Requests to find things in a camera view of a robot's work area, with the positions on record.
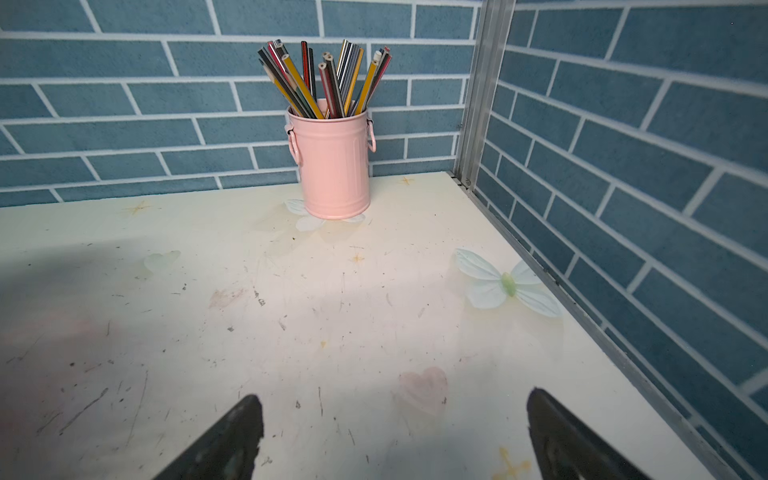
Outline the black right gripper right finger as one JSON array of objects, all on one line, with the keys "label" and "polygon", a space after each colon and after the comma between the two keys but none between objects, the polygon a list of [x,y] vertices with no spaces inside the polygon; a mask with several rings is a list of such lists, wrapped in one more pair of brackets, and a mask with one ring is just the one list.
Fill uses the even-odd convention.
[{"label": "black right gripper right finger", "polygon": [[546,390],[533,389],[526,410],[543,479],[649,480]]}]

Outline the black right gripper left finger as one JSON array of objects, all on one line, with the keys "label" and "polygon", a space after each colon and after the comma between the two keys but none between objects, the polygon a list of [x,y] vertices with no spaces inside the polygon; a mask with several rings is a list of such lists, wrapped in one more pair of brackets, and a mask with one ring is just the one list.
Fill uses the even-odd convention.
[{"label": "black right gripper left finger", "polygon": [[246,395],[155,479],[251,479],[263,438],[262,404]]}]

